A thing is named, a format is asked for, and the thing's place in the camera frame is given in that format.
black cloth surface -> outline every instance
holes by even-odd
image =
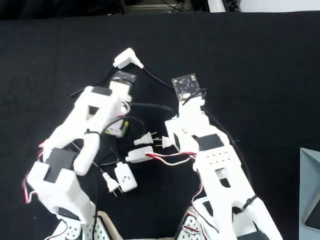
[[[132,47],[168,84],[196,74],[208,89],[205,105],[238,142],[253,189],[283,239],[297,240],[299,148],[320,150],[319,22],[319,12],[0,22],[2,239],[38,240],[52,233],[57,219],[37,197],[24,204],[24,174],[38,144],[71,111],[75,100],[68,95],[101,80],[113,58]],[[134,102],[178,107],[176,95],[141,69],[124,70],[138,76]],[[166,135],[164,121],[172,116],[139,107],[131,115],[160,135]],[[113,167],[106,171],[114,176]],[[126,239],[173,236],[199,186],[191,164],[147,161],[132,171],[138,188],[118,198],[100,179],[99,210]],[[96,186],[86,188],[95,192]]]

wire bundle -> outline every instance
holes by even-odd
[[[194,215],[192,212],[189,212],[188,211],[188,213],[187,213],[187,215],[188,216],[191,216],[191,217],[194,217],[196,220],[197,220],[197,216],[196,215]],[[200,224],[200,227],[201,227],[201,231],[202,231],[202,234],[203,234],[203,237],[204,237],[204,239],[205,240],[209,240],[209,238],[208,238],[208,236],[207,236],[207,234],[206,234],[206,232],[205,232],[205,229],[204,229],[204,226],[199,222],[199,224]],[[195,234],[198,234],[198,233],[200,233],[200,231],[199,230],[196,230],[196,229],[191,229],[192,231],[197,231],[197,233],[195,233]]]
[[[168,166],[176,166],[176,165],[179,165],[179,164],[186,163],[190,159],[194,159],[197,154],[195,152],[190,152],[190,151],[181,151],[181,152],[173,153],[173,154],[169,154],[169,155],[163,155],[163,154],[159,154],[159,153],[155,153],[155,152],[146,152],[144,155],[146,155],[148,157],[151,157],[153,159],[160,160],[161,162],[163,162],[164,164],[166,164]],[[185,160],[178,161],[178,162],[175,162],[175,163],[170,163],[170,162],[167,162],[167,161],[165,161],[163,159],[165,157],[174,157],[174,156],[180,156],[180,155],[189,155],[189,157],[187,159],[185,159]]]

black circuit board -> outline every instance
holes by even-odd
[[[199,83],[194,73],[173,78],[172,84],[179,102],[185,100],[191,94],[200,89]]]

white power plug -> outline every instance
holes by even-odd
[[[129,47],[118,56],[116,56],[113,66],[118,69],[123,69],[131,63],[137,65],[141,69],[144,68],[144,65],[137,58],[135,51],[133,51],[133,49]]]
[[[161,141],[161,145],[156,145],[157,147],[162,147],[163,149],[168,148],[173,145],[172,141],[167,136],[162,136],[162,139],[155,139],[157,141]]]
[[[119,189],[119,190],[121,191],[121,189],[119,188],[119,187],[120,187],[120,184],[119,184],[116,180],[114,180],[113,178],[111,178],[111,177],[109,176],[109,174],[106,173],[106,172],[104,172],[104,173],[102,174],[102,176],[103,176],[104,180],[106,181],[106,185],[107,185],[107,187],[108,187],[108,189],[109,189],[109,192],[110,192],[110,193],[113,193],[113,194],[117,197],[117,195],[116,195],[116,193],[115,193],[115,190]]]
[[[127,163],[118,162],[114,169],[114,173],[123,192],[126,193],[138,186],[137,181]]]
[[[145,153],[153,153],[154,150],[152,146],[145,146],[141,148],[134,149],[128,152],[128,156],[125,157],[125,160],[129,163],[141,163],[147,160],[152,159],[150,156],[146,156]]]
[[[134,140],[133,143],[136,146],[140,144],[153,144],[154,140],[158,140],[158,138],[152,138],[152,135],[156,133],[157,132],[153,132],[153,133],[148,132],[142,137],[138,138],[137,140]]]

two-prong plug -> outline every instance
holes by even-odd
[[[159,140],[159,138],[153,138],[152,135],[157,134],[157,132],[153,132],[153,133],[146,133],[145,135],[143,135],[142,137],[138,138],[137,140],[134,140],[133,143],[134,145],[140,145],[140,144],[153,144],[154,140]]]
[[[115,190],[119,189],[120,192],[123,193],[120,188],[120,184],[116,180],[111,178],[108,173],[104,172],[102,174],[102,176],[103,176],[104,180],[106,181],[106,185],[107,185],[110,193],[113,193],[116,197],[117,197],[117,194],[115,193]]]

